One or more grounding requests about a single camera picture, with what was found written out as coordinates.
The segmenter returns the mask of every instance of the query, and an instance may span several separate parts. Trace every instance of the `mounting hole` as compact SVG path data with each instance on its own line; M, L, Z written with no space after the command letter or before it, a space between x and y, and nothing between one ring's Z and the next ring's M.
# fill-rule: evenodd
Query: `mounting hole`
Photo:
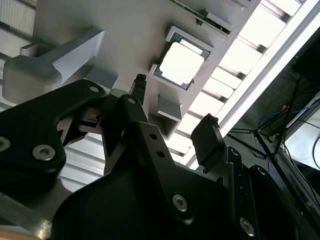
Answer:
M95 87L95 86L91 86L91 87L90 87L90 90L91 90L92 92L95 92L95 93L98 93L98 92L99 92L99 89L98 89L97 87Z
M164 158L165 154L162 151L157 151L156 154L160 157L160 158Z
M136 104L136 100L134 100L133 98L128 97L128 101L131 104Z
M243 193L243 195L245 195L245 196L248 195L247 192L246 192L246 190L245 190L242 186L240 187L240 190L241 190L241 192Z
M150 138L156 140L156 139L157 139L157 136L156 136L155 134L153 134L153 133L150 133Z

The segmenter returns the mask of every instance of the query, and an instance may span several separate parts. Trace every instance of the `black cable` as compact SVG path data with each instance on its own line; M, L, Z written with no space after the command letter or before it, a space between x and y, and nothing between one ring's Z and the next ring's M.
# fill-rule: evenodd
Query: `black cable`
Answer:
M316 161L316 157L315 157L315 150L316 150L316 145L317 143L319 142L320 140L320 135L317 137L317 139L315 140L314 144L313 144L313 147L312 147L312 158L313 158L313 161L314 161L314 164L316 165L316 167L320 170L320 167Z
M303 123L305 123L305 124L309 124L309 125L317 128L317 129L320 129L320 126L316 126L316 125L314 125L314 124L312 124L312 123L310 123L310 122L307 122L307 121L304 121L304 120L299 120L299 119L298 119L297 121L303 122Z
M288 156L289 156L289 159L290 159L290 162L292 163L293 167L295 168L295 170L298 172L298 174L302 177L302 179L305 181L305 183L308 185L308 187L310 188L311 192L312 192L312 195L314 197L314 200L316 201L316 203L318 204L319 208L320 208L320 203L318 201L318 198L316 196L316 193L315 193L315 190L314 188L311 186L311 184L308 182L308 180L305 178L305 176L301 173L301 171L297 168L296 164L294 163L293 159L291 158L291 155L290 155L290 152L289 152L289 149L287 148L285 142L283 141L282 142L283 145L284 145L284 149L286 150L286 152L288 153Z
M276 143L274 154L278 154L279 149L280 149L280 145L281 145L281 141L283 140L285 142L285 135L286 135L287 125L288 125L288 122L289 122L289 118L290 118L292 107L293 107L294 102L296 100L296 96L297 96L297 92L298 92L298 89L299 89L299 85L300 85L301 79L302 79L302 77L300 77L295 83L295 87L294 87L294 90L293 90L293 93L292 93L292 96L291 96L291 100L290 100L290 103L288 104L288 108L287 108L287 111L285 113L283 129L280 132L278 142Z

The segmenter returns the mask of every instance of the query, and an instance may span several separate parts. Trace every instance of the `black metal bracket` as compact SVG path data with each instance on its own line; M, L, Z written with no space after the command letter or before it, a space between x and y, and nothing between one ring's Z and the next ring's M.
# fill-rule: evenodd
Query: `black metal bracket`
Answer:
M58 123L71 118L64 124L68 130L79 111L99 105L105 94L99 85L80 80L1 112L0 136L9 142L9 148L0 152L1 190L34 192L51 187L66 162ZM37 159L46 154L49 160Z
M241 231L243 222L258 228L255 204L249 174L243 170L240 153L226 146L216 119L205 116L191 134L199 165L204 173L213 177L228 191L230 221L236 226L243 239L259 239L259 233Z

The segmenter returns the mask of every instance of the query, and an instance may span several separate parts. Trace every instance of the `screw head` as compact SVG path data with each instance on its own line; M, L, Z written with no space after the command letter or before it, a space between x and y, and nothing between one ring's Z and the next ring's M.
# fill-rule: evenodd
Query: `screw head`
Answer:
M99 89L98 89L97 87L95 87L95 86L91 86L91 87L90 87L90 90L91 90L92 92L95 92L95 93L98 93L98 92L99 92Z
M0 152L7 150L8 148L10 148L10 146L10 141L5 137L0 136Z
M253 237L255 236L255 230L254 227L251 225L251 223L246 220L243 217L240 217L240 226L245 231L248 236Z
M259 173L261 173L263 176L266 175L266 174L261 170L261 168L260 168L259 166L257 167L257 169L258 169Z
M185 212L188 210L188 203L186 199L180 194L175 194L172 198L174 206L180 211Z
M132 98L130 98L130 97L128 97L128 101L129 101L129 103L131 103L131 104L136 104L136 100L134 100L134 99L132 99Z
M239 156L239 153L237 152L237 150L235 150L234 148L231 148L231 152L236 155L236 156Z
M32 155L37 160L50 161L56 155L56 151L51 146L42 144L32 150Z

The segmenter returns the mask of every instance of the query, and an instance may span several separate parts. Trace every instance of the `blue cable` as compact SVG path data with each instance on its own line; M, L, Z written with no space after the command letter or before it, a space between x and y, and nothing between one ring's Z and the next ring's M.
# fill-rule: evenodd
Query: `blue cable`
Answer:
M302 109L299 109L299 110L292 111L291 113L292 113L292 114L296 114L296 113L299 113L299 112L301 112L301 111L303 111L303 110L311 109L311 108L313 108L317 103L319 103L319 102L318 102L319 99L320 99L320 98L318 98L317 100L315 100L310 106L305 107L305 108L302 108ZM260 127L264 124L264 122L265 122L267 119L269 119L271 116L277 115L277 114L281 114L281 113L282 113L282 111L277 111L277 112L272 112L272 113L268 114L264 119L261 120L261 122L260 122L260 124L259 124L259 128L260 128Z

